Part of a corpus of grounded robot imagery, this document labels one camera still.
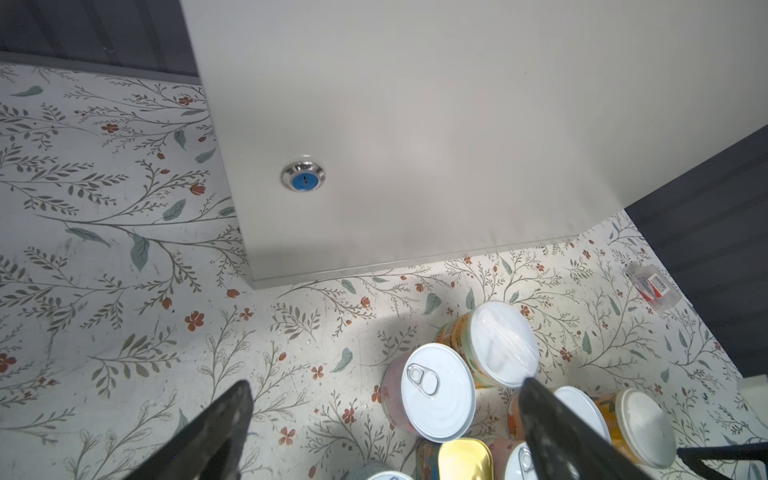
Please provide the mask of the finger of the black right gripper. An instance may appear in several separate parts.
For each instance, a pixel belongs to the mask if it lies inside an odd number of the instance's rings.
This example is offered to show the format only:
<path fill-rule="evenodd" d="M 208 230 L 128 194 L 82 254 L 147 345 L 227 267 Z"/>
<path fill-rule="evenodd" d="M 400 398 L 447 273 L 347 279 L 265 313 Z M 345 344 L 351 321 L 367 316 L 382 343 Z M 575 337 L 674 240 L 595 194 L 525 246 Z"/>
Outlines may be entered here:
<path fill-rule="evenodd" d="M 706 465 L 706 461 L 758 461 L 767 465 L 767 443 L 728 445 L 719 447 L 678 448 L 677 456 L 694 473 L 703 479 L 727 480 L 727 477 Z"/>

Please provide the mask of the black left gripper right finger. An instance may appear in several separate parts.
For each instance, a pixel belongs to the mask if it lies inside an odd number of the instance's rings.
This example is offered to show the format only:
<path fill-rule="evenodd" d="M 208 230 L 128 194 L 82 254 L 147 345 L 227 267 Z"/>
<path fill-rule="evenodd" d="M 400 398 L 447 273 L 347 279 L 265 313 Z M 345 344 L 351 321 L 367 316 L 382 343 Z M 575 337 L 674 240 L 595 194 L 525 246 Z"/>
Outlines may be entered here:
<path fill-rule="evenodd" d="M 519 391 L 525 441 L 540 479 L 647 479 L 538 380 L 527 378 Z"/>

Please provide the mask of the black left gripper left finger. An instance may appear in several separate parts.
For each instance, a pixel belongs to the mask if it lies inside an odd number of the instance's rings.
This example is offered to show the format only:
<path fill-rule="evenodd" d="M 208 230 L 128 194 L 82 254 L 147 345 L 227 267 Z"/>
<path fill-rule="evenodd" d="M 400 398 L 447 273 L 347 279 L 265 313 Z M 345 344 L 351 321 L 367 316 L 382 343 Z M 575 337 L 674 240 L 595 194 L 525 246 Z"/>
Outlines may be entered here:
<path fill-rule="evenodd" d="M 134 469 L 130 479 L 239 479 L 253 415 L 248 381 L 240 380 Z"/>

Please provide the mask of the yellow orange can plastic lid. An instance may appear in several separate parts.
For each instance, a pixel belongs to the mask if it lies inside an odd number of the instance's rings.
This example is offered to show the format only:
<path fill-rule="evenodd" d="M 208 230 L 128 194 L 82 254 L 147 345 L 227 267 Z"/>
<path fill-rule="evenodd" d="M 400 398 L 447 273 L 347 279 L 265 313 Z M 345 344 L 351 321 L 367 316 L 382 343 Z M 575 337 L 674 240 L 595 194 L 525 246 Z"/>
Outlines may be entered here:
<path fill-rule="evenodd" d="M 612 445 L 631 462 L 666 469 L 676 458 L 674 429 L 665 411 L 644 392 L 629 388 L 592 395 Z"/>

